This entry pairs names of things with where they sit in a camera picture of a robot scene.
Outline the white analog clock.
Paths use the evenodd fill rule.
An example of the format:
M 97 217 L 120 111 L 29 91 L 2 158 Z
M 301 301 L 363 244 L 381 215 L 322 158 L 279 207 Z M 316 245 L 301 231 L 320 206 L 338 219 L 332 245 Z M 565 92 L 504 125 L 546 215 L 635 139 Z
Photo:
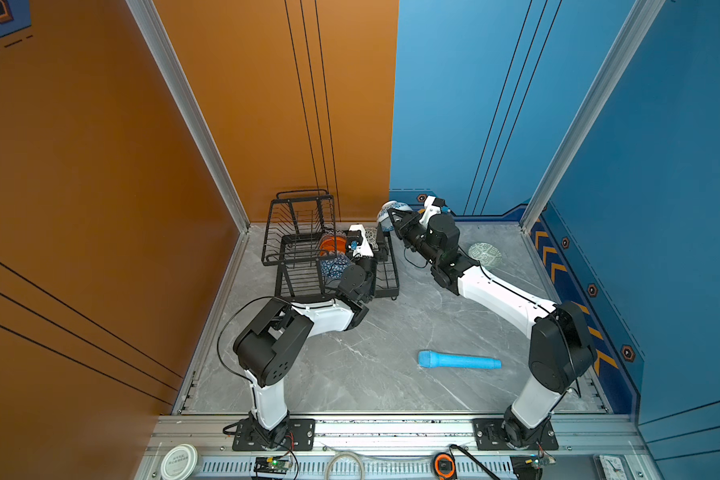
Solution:
M 622 459 L 612 455 L 597 455 L 594 463 L 601 480 L 628 480 L 626 467 Z

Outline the light blue plastic cylinder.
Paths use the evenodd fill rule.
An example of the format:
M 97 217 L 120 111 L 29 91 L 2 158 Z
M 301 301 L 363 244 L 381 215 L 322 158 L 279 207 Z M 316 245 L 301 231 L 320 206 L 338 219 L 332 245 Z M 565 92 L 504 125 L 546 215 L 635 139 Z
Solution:
M 424 350 L 418 353 L 418 364 L 423 368 L 460 368 L 460 369 L 501 369 L 502 362 L 487 357 L 463 356 Z

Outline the blue geometric patterned bowl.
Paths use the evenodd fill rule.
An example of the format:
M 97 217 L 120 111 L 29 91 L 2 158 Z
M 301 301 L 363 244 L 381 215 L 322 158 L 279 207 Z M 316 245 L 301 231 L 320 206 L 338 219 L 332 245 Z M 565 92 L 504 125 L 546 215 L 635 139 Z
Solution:
M 321 258 L 319 265 L 325 279 L 340 280 L 344 271 L 351 265 L 351 260 L 344 254 L 337 254 L 331 258 Z

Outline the orange plastic bowl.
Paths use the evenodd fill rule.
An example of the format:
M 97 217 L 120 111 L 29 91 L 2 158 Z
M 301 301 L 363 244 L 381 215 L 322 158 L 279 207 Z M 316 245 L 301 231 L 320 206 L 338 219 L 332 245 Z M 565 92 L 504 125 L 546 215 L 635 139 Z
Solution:
M 318 242 L 320 256 L 345 255 L 347 251 L 347 237 L 342 232 L 326 233 Z

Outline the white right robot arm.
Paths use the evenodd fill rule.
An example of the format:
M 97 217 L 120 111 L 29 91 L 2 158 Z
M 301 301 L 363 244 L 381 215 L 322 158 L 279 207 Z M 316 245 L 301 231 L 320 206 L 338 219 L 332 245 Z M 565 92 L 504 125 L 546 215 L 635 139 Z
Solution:
M 530 377 L 504 413 L 502 428 L 517 449 L 535 446 L 568 389 L 594 366 L 596 348 L 581 308 L 556 304 L 493 276 L 460 247 L 453 217 L 391 209 L 404 246 L 421 255 L 441 287 L 499 315 L 529 340 Z

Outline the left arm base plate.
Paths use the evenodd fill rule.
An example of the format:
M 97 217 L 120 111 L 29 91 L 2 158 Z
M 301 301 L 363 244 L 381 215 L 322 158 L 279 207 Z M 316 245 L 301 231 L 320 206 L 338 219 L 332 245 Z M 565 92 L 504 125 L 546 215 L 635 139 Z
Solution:
M 234 451 L 311 451 L 314 439 L 314 419 L 286 417 L 272 430 L 267 430 L 249 416 L 236 425 L 232 449 Z

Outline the green circuit board right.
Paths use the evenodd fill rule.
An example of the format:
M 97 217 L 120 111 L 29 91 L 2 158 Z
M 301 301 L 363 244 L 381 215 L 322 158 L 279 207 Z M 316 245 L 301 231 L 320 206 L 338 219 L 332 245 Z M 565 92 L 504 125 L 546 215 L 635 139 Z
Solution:
M 554 465 L 556 462 L 557 460 L 554 456 L 548 453 L 541 453 L 540 455 L 530 457 L 525 461 L 525 465 L 535 470 L 542 470 L 546 466 Z

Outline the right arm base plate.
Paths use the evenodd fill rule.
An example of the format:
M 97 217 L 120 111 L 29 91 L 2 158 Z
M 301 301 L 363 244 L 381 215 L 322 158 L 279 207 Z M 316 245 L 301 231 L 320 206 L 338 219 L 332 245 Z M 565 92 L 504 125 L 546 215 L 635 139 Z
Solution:
M 559 449 L 556 432 L 552 428 L 550 419 L 542 421 L 534 428 L 527 428 L 515 419 L 476 418 L 472 421 L 472 427 L 480 451 Z

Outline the white lattice patterned bowl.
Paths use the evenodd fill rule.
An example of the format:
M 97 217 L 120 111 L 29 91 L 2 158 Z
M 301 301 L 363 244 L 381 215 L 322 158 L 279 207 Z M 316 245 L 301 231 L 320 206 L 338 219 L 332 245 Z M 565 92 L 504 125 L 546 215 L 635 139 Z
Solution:
M 378 230 L 376 226 L 367 226 L 365 228 L 365 237 L 372 248 L 378 247 Z

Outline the black metal dish rack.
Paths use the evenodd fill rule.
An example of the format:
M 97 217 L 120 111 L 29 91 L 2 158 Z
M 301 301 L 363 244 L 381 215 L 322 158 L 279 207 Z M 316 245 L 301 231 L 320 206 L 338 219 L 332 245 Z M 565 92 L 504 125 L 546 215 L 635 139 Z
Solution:
M 300 302 L 327 300 L 338 290 L 340 280 L 325 279 L 319 260 L 318 242 L 326 233 L 348 228 L 336 223 L 335 202 L 325 189 L 281 191 L 271 201 L 265 228 L 261 261 L 277 268 L 274 293 Z

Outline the green circuit board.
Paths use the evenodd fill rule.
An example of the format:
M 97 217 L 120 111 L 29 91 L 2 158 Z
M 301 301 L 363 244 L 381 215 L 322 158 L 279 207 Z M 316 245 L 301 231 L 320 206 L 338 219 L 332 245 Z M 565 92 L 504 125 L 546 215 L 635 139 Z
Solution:
M 295 468 L 295 463 L 284 456 L 256 457 L 253 475 L 255 478 L 285 478 L 294 473 Z
M 557 460 L 554 456 L 548 453 L 541 453 L 540 455 L 530 457 L 525 461 L 525 465 L 535 470 L 542 470 L 546 466 L 554 465 L 556 462 Z

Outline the green circuit board left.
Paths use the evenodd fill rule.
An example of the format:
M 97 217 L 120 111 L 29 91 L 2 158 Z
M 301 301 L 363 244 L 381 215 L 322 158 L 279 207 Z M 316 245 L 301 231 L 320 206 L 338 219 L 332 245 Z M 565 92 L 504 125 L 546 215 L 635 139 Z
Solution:
M 256 457 L 253 475 L 255 478 L 285 478 L 294 473 L 295 468 L 295 463 L 284 456 Z

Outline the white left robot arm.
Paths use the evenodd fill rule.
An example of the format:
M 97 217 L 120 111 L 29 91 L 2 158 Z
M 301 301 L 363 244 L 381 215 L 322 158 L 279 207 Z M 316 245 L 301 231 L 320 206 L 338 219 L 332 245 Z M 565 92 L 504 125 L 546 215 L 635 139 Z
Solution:
M 377 264 L 371 257 L 352 261 L 334 297 L 327 301 L 298 303 L 270 297 L 235 339 L 233 351 L 251 386 L 249 418 L 270 447 L 280 444 L 288 433 L 287 373 L 309 338 L 361 324 L 374 297 Z

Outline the green patterned white bowl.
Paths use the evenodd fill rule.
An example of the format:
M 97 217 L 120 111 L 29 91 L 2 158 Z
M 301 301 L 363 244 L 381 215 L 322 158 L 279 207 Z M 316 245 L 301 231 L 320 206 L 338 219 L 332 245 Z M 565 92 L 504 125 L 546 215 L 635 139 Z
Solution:
M 472 244 L 467 250 L 467 253 L 487 270 L 499 266 L 503 260 L 501 251 L 496 246 L 486 242 L 476 242 Z

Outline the white round lid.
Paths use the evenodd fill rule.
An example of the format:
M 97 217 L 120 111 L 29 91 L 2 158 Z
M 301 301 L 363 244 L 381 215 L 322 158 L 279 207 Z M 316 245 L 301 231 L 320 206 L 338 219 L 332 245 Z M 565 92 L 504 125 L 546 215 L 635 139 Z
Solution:
M 180 444 L 165 454 L 159 475 L 162 480 L 187 480 L 197 472 L 199 464 L 197 449 L 190 444 Z

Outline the blue floral white bowl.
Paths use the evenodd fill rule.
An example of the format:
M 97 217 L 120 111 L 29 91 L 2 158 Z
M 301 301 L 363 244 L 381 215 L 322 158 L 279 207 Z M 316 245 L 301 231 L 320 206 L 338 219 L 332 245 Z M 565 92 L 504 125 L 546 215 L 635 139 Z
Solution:
M 404 216 L 413 209 L 404 202 L 388 201 L 382 205 L 377 215 L 377 223 L 383 232 L 391 232 L 394 230 L 394 223 L 397 216 Z

